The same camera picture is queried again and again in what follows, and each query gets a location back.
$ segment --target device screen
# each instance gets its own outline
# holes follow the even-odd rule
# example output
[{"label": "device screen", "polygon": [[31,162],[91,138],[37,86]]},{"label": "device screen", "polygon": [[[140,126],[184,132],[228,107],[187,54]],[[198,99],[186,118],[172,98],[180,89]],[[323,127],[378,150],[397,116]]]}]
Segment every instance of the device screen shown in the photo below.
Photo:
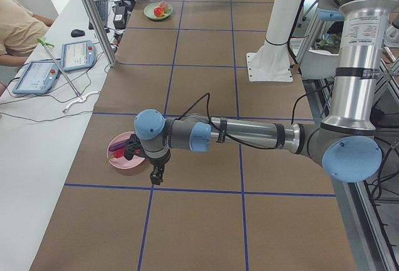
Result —
[{"label": "device screen", "polygon": [[64,60],[65,68],[85,65],[86,61],[86,42],[66,45]]},{"label": "device screen", "polygon": [[46,84],[47,76],[53,65],[54,64],[52,62],[33,63],[22,79],[22,82],[20,82],[18,90],[43,90]]}]

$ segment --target tablet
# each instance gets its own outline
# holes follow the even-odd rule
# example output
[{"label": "tablet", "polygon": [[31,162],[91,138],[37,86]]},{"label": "tablet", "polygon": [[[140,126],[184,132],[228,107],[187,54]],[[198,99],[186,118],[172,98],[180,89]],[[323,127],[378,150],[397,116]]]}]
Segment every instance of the tablet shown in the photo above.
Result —
[{"label": "tablet", "polygon": [[58,72],[58,67],[52,61],[31,61],[27,64],[12,92],[16,95],[46,93],[57,80]]},{"label": "tablet", "polygon": [[95,62],[95,48],[91,40],[62,45],[61,67],[66,72],[87,69]]}]

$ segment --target white desk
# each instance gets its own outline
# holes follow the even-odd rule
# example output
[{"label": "white desk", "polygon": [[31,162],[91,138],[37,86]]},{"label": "white desk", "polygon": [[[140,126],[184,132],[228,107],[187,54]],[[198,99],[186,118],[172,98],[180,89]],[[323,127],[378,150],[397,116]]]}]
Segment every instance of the white desk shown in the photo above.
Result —
[{"label": "white desk", "polygon": [[[60,57],[61,45],[91,39],[98,40],[94,31],[88,30],[88,17],[80,0],[70,0],[66,8],[49,29],[47,42],[53,43],[55,57]],[[72,29],[83,29],[86,35],[72,38]],[[97,54],[101,53],[96,44]],[[48,59],[39,45],[29,60]],[[89,71],[92,84],[86,90],[101,90],[108,65],[101,56]],[[70,78],[82,74],[79,70],[70,73]],[[54,88],[66,83],[59,76]],[[79,91],[89,83],[83,75],[74,81]],[[51,93],[59,100],[75,97],[70,86]],[[98,95],[90,96],[85,103],[73,105],[68,114],[91,111]],[[15,101],[4,92],[0,103]],[[62,116],[66,103],[61,104],[50,97],[35,97],[17,103],[0,105],[0,112],[23,116],[35,120],[53,119]],[[33,123],[27,120],[2,115],[0,119],[0,270],[29,270],[40,246],[52,211],[74,160],[77,148],[89,122],[91,113],[63,118],[61,120]]]}]

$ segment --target black mouse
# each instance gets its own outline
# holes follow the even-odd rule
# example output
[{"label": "black mouse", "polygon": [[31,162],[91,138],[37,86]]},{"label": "black mouse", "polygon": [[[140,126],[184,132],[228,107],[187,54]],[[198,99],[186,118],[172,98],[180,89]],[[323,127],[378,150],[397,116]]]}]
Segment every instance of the black mouse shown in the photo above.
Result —
[{"label": "black mouse", "polygon": [[79,36],[84,36],[84,35],[85,35],[85,32],[80,29],[74,29],[70,32],[70,36],[72,36],[72,37],[79,37]]}]

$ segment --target black keyboard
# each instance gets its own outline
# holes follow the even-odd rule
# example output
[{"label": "black keyboard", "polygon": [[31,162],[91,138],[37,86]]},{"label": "black keyboard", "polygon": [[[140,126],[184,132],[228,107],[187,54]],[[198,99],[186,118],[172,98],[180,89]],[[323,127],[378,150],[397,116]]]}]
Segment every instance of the black keyboard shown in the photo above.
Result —
[{"label": "black keyboard", "polygon": [[[104,27],[107,26],[108,21],[108,1],[107,0],[94,0],[95,7],[100,14],[100,18]],[[93,25],[89,23],[89,29],[93,29]]]}]

